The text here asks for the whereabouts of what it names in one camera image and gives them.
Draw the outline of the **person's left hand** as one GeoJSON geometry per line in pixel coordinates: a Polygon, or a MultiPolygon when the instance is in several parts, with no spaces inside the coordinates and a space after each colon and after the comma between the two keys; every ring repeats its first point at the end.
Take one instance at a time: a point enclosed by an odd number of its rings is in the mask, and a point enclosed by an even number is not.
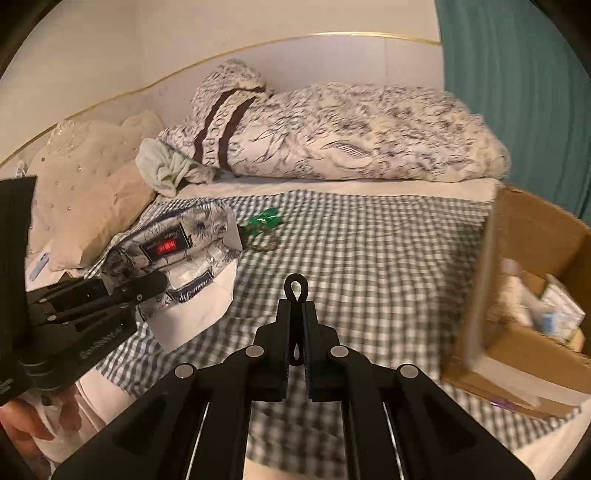
{"type": "MultiPolygon", "coordinates": [[[[62,401],[60,425],[65,431],[75,432],[81,428],[79,406],[75,399],[75,386],[57,394],[62,401]]],[[[37,411],[22,399],[13,399],[1,407],[1,424],[17,451],[26,460],[42,456],[34,438],[52,440],[54,436],[42,423],[37,411]]]]}

